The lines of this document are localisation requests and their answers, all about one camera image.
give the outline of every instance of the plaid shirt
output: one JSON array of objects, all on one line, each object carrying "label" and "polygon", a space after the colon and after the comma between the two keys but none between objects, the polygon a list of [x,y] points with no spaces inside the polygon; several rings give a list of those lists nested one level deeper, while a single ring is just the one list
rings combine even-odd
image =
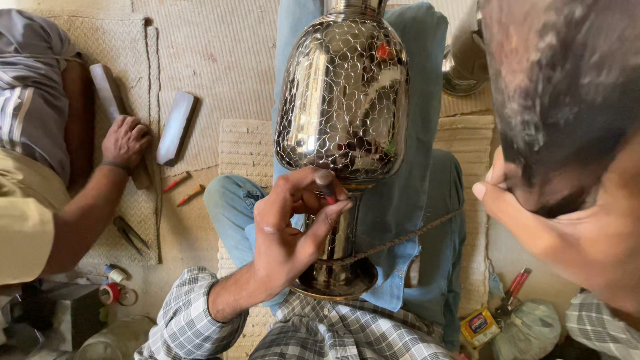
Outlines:
[{"label": "plaid shirt", "polygon": [[[217,281],[204,267],[185,270],[135,359],[213,359],[228,350],[249,312],[228,323],[211,318],[207,297]],[[595,350],[622,360],[640,359],[640,334],[590,293],[572,300],[566,326],[573,338]],[[441,337],[437,326],[403,310],[362,301],[313,300],[291,291],[250,359],[451,359]]]},{"label": "plaid shirt", "polygon": [[621,360],[640,359],[640,332],[617,319],[592,293],[582,293],[566,311],[566,327],[577,341]]}]

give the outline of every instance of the finger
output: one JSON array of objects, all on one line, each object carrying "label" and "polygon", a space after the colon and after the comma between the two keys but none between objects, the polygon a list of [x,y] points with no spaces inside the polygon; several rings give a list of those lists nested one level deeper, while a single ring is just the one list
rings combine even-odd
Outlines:
[{"label": "finger", "polygon": [[502,153],[502,146],[498,146],[493,153],[493,163],[486,173],[484,180],[491,185],[498,185],[504,182],[504,154]]},{"label": "finger", "polygon": [[150,131],[149,127],[144,124],[138,124],[132,131],[135,140],[142,139]]},{"label": "finger", "polygon": [[123,127],[129,131],[133,131],[133,129],[135,129],[139,123],[140,121],[138,119],[134,118],[133,116],[130,116],[130,117],[127,117],[127,120],[124,120]]},{"label": "finger", "polygon": [[350,209],[353,203],[342,200],[338,203],[323,208],[311,228],[305,232],[296,248],[296,257],[306,266],[322,255],[324,242],[333,227],[338,224],[341,214]]},{"label": "finger", "polygon": [[346,200],[349,198],[349,192],[340,184],[338,178],[335,176],[335,172],[331,172],[333,174],[332,185],[333,190],[335,191],[335,197],[338,200]]},{"label": "finger", "polygon": [[144,151],[151,144],[151,136],[145,136],[138,143],[138,151]]},{"label": "finger", "polygon": [[527,211],[512,193],[488,183],[476,183],[473,193],[484,204],[487,214],[511,231],[533,254],[548,259],[567,251],[551,220]]},{"label": "finger", "polygon": [[315,215],[327,205],[326,200],[323,202],[314,192],[305,191],[302,200],[295,202],[291,206],[292,214],[310,214]]},{"label": "finger", "polygon": [[114,121],[113,121],[113,125],[111,125],[113,128],[115,129],[120,129],[123,125],[125,120],[127,120],[127,115],[119,115]]},{"label": "finger", "polygon": [[314,181],[316,171],[314,167],[306,167],[278,176],[271,193],[263,199],[264,207],[269,211],[260,212],[260,220],[256,219],[256,224],[268,229],[284,228],[289,221],[293,205],[302,200],[303,190],[317,188]]}]

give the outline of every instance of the pliers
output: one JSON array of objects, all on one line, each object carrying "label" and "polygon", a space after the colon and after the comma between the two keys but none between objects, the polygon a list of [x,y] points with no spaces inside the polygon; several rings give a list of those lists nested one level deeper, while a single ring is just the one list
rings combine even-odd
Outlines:
[{"label": "pliers", "polygon": [[144,256],[142,254],[142,251],[140,251],[140,249],[135,244],[133,244],[133,240],[131,240],[131,236],[133,236],[138,242],[144,245],[147,248],[147,250],[151,251],[151,248],[145,242],[145,240],[142,237],[140,237],[140,235],[122,217],[120,216],[115,217],[113,219],[113,225],[116,227],[116,229],[118,229],[118,233],[120,233],[120,236],[122,236],[124,241],[126,241],[129,244],[129,246],[131,246],[138,253],[138,255]]}]

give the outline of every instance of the rope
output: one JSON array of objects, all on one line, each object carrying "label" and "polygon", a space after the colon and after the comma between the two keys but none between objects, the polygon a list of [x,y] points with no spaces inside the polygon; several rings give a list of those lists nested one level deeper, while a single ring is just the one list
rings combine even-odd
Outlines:
[{"label": "rope", "polygon": [[79,63],[83,63],[79,58],[73,58],[70,56],[58,56],[58,55],[34,55],[34,54],[0,54],[0,59],[10,59],[10,58],[27,58],[27,59],[36,59],[36,60],[48,60],[48,59],[57,59],[57,60],[73,60],[78,61]]},{"label": "rope", "polygon": [[429,223],[423,227],[421,227],[420,229],[413,231],[411,233],[408,233],[406,235],[402,235],[399,238],[395,238],[391,241],[388,241],[382,245],[378,245],[375,248],[365,251],[365,252],[361,252],[358,254],[355,254],[353,256],[350,256],[348,258],[342,258],[342,259],[333,259],[333,260],[329,260],[329,259],[318,259],[316,260],[316,263],[318,264],[322,264],[322,265],[347,265],[347,264],[351,264],[354,263],[362,258],[366,258],[367,256],[371,255],[371,254],[375,254],[379,251],[382,251],[384,249],[387,249],[389,247],[392,247],[394,245],[397,245],[403,241],[409,240],[410,238],[413,238],[414,236],[418,236],[418,235],[422,235],[424,234],[427,230],[429,229],[433,229],[434,227],[442,224],[443,222],[447,221],[448,219],[454,217],[455,215],[457,215],[458,213],[460,213],[463,210],[463,207],[460,206],[460,209],[457,209],[456,211],[453,211],[441,218],[439,218],[438,220],[435,220],[432,223]]}]

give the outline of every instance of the small bottle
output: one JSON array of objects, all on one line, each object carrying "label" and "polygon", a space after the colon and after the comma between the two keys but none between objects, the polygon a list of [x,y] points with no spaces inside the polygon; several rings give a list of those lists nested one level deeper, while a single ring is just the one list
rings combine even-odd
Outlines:
[{"label": "small bottle", "polygon": [[127,279],[127,274],[120,270],[114,264],[104,265],[104,272],[106,272],[110,278],[112,278],[118,284],[122,283],[123,280]]}]

